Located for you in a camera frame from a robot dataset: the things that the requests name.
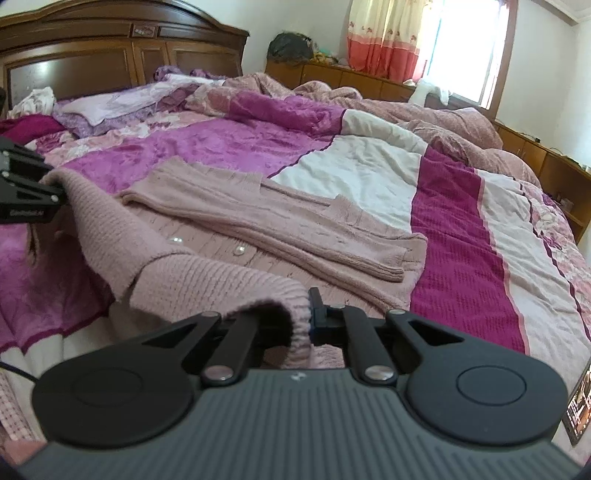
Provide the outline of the red and cream curtain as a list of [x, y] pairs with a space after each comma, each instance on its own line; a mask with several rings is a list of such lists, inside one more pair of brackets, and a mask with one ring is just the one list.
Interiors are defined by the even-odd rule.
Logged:
[[396, 83], [425, 75], [425, 48], [439, 1], [355, 0], [349, 11], [349, 68]]

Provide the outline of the white cloth on shelf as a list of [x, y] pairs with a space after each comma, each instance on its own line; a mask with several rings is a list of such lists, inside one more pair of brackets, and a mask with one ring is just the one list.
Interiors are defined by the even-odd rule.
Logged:
[[411, 95], [408, 102], [413, 105], [426, 107], [430, 95], [437, 97], [443, 106], [447, 107], [449, 105], [450, 92], [426, 79], [420, 79], [418, 81], [415, 85], [414, 93]]

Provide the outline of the dark wooden headboard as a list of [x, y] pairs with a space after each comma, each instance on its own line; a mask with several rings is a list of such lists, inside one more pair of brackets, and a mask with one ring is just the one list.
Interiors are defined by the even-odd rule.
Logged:
[[145, 85], [164, 65], [236, 77], [247, 38], [184, 1], [58, 1], [4, 16], [4, 108], [44, 87], [64, 100]]

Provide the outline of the pink checked cloth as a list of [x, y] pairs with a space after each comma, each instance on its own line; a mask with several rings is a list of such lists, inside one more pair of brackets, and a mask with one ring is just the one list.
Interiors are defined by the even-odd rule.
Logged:
[[33, 412], [31, 393], [31, 383], [1, 371], [1, 426], [10, 440], [45, 440]]

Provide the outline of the smartphone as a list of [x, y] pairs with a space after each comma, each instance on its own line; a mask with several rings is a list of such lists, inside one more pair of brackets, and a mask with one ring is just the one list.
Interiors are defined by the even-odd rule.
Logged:
[[562, 423], [572, 446], [576, 446], [590, 425], [591, 366], [587, 363], [567, 404]]

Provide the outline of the magenta patchwork quilt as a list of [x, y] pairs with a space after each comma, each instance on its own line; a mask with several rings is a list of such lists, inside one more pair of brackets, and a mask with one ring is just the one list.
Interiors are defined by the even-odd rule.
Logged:
[[[413, 132], [367, 112], [301, 96], [272, 98], [202, 85], [178, 112], [78, 138], [47, 115], [19, 118], [28, 148], [109, 195], [177, 157], [254, 173], [310, 195], [345, 197], [383, 223], [427, 238], [424, 271], [401, 308], [534, 357], [573, 392], [590, 361], [590, 269], [560, 208], [541, 186], [466, 166]], [[33, 226], [1, 229], [1, 358], [31, 383], [59, 362], [170, 323], [121, 313], [108, 285], [72, 241], [36, 264]], [[363, 300], [325, 301], [384, 314]], [[311, 368], [342, 366], [342, 351], [315, 347]], [[590, 425], [572, 446], [590, 457]]]

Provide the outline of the lilac pillow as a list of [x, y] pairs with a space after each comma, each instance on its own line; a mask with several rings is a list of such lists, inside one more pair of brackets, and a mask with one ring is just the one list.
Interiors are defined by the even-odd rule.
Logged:
[[185, 74], [176, 66], [164, 65], [146, 85], [57, 102], [52, 117], [78, 138], [99, 136], [135, 121], [143, 122], [156, 113], [181, 111], [200, 86], [222, 85], [225, 80], [225, 76], [201, 69]]

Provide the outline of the pink knitted cardigan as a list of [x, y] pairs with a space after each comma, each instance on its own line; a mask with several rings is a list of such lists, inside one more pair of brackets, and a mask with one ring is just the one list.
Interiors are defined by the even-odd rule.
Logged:
[[117, 195], [69, 169], [45, 183], [63, 186], [69, 204], [50, 224], [30, 228], [33, 262], [72, 241], [121, 313], [169, 322], [274, 307], [290, 342], [270, 361], [283, 367], [315, 362], [311, 286], [328, 283], [339, 299], [386, 312], [409, 306], [425, 268], [425, 236], [345, 197], [310, 195], [259, 174], [173, 157]]

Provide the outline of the dark green bag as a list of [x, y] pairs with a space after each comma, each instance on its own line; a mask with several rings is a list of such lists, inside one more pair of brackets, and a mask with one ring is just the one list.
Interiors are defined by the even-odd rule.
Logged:
[[266, 52], [266, 58], [274, 62], [307, 62], [314, 58], [314, 55], [314, 41], [297, 32], [281, 32], [276, 35]]

